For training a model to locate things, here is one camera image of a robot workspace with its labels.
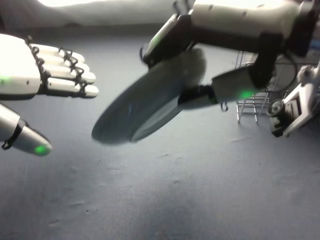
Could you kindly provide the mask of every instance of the black strap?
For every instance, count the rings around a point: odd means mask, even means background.
[[[8,150],[12,147],[12,144],[17,140],[25,125],[26,122],[20,118],[12,136],[1,146],[3,150]]]

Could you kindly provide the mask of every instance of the dish rack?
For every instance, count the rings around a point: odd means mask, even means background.
[[[235,61],[235,69],[253,64],[254,62],[250,61],[253,57],[254,55],[250,52],[239,51],[237,53]],[[299,62],[296,62],[298,70],[300,70],[302,65],[318,65],[318,62],[316,61],[304,61],[305,60],[300,60]],[[281,83],[281,81],[283,82],[285,80],[292,80],[291,76],[286,77],[287,73],[283,73],[283,69],[287,68],[288,70],[288,67],[291,65],[290,67],[292,67],[292,72],[294,72],[294,66],[292,63],[285,61],[277,61],[275,65],[277,71],[275,73],[275,76],[270,81],[273,82],[273,85],[269,86],[261,92],[252,95],[251,97],[236,101],[236,115],[238,123],[240,123],[240,120],[243,118],[243,116],[252,116],[255,118],[255,122],[258,124],[260,118],[267,115],[267,108],[272,100],[286,98],[286,96],[297,86],[297,83],[295,83],[291,87],[289,87],[287,91],[277,91],[277,87]]]

